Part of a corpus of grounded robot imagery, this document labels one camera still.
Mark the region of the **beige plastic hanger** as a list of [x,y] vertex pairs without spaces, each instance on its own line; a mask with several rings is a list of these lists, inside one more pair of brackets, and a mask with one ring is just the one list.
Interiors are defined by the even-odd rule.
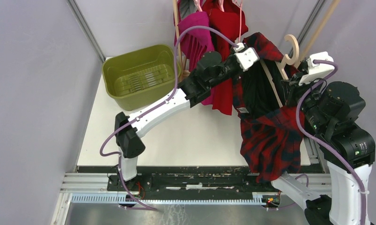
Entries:
[[[288,76],[285,72],[285,66],[286,65],[293,65],[295,64],[298,59],[299,59],[299,44],[298,44],[298,41],[296,39],[296,37],[292,34],[287,34],[285,37],[284,37],[284,40],[289,42],[291,45],[292,45],[292,56],[288,56],[287,54],[284,54],[281,62],[275,62],[276,66],[278,67],[278,70],[281,74],[281,77],[284,79],[284,80],[288,80]],[[266,77],[268,78],[268,81],[270,83],[270,86],[274,92],[274,95],[275,95],[275,98],[277,100],[277,103],[279,105],[279,107],[282,107],[283,104],[282,104],[282,101],[280,100],[280,97],[278,95],[278,92],[276,90],[276,87],[274,85],[274,82],[273,82],[273,78],[271,76],[271,73],[267,67],[267,65],[265,64],[264,60],[260,60],[259,61],[265,74],[266,74]]]

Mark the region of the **red navy plaid skirt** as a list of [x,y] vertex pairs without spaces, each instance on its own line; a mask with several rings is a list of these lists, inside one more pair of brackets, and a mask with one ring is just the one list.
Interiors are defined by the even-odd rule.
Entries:
[[265,183],[284,172],[300,171],[303,133],[296,123],[296,107],[278,104],[285,102],[277,66],[282,53],[260,32],[243,41],[255,49],[260,60],[232,81],[233,107],[243,139],[240,154],[250,171],[258,174],[256,181]]

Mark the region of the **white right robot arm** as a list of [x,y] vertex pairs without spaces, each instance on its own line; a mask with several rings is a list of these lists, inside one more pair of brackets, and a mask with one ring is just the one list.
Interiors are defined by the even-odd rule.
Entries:
[[317,78],[309,84],[291,83],[289,103],[304,114],[309,132],[318,143],[331,178],[331,196],[310,190],[284,173],[260,177],[265,191],[285,193],[304,212],[311,225],[369,225],[367,196],[375,160],[373,137],[356,124],[366,103],[358,89],[346,82],[327,83]]

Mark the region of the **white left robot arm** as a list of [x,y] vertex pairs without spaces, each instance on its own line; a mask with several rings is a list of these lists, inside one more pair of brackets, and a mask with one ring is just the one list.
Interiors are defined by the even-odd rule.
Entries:
[[218,52],[207,52],[187,78],[175,91],[151,104],[141,112],[115,117],[116,144],[121,150],[119,158],[119,185],[132,190],[137,183],[138,156],[146,149],[142,137],[168,117],[196,106],[211,94],[211,89],[229,78],[246,71],[253,61],[247,53],[230,54],[225,61]]

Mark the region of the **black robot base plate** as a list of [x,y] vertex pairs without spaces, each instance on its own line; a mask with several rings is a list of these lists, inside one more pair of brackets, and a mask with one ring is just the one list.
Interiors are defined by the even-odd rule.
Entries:
[[[248,200],[255,195],[277,195],[270,181],[257,182],[258,173],[247,166],[139,166],[135,178],[125,181],[131,193],[142,200]],[[117,166],[79,166],[79,176],[104,178],[100,190],[124,192]],[[330,189],[330,176],[307,173],[309,188]]]

